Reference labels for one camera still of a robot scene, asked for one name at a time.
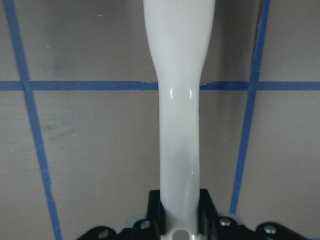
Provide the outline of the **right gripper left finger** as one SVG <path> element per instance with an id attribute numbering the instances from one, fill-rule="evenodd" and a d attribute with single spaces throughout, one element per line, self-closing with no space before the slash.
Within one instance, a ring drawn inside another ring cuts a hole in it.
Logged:
<path id="1" fill-rule="evenodd" d="M 167 234 L 166 213 L 161 201 L 160 190 L 151 190 L 148 196 L 147 221 L 157 237 Z"/>

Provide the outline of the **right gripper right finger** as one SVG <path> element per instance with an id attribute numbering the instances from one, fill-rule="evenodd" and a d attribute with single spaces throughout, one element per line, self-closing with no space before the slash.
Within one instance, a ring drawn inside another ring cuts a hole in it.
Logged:
<path id="1" fill-rule="evenodd" d="M 216 220 L 218 219 L 218 211 L 207 189 L 200 190 L 198 208 L 200 234 L 216 234 Z"/>

